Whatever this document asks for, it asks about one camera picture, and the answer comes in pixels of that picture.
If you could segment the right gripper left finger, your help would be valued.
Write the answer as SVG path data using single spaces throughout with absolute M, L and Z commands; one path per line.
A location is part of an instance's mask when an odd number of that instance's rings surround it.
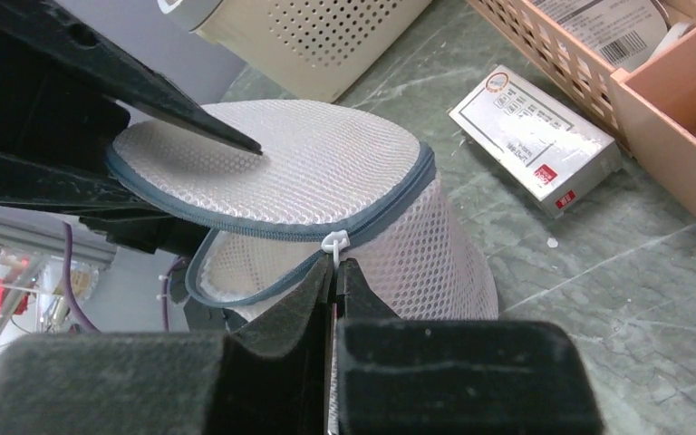
M 35 333 L 0 355 L 0 434 L 324 434 L 334 266 L 228 333 Z

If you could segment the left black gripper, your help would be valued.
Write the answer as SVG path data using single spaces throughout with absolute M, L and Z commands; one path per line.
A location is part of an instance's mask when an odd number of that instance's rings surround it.
M 54 213 L 109 243 L 190 256 L 208 230 L 124 188 L 107 147 L 124 102 L 229 147 L 262 146 L 55 1 L 0 1 L 0 206 Z

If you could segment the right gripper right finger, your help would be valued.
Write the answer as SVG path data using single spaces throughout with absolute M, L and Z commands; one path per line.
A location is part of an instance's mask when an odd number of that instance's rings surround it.
M 539 321 L 403 320 L 355 259 L 336 276 L 342 434 L 601 434 L 581 356 Z

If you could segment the white mesh laundry bag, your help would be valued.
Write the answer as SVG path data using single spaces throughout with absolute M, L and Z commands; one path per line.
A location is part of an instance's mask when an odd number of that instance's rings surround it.
M 251 321 L 319 258 L 353 258 L 404 319 L 498 317 L 487 260 L 451 209 L 433 150 L 411 132 L 319 101 L 206 110 L 259 142 L 262 153 L 144 121 L 106 156 L 124 187 L 208 229 L 185 276 L 193 300 Z

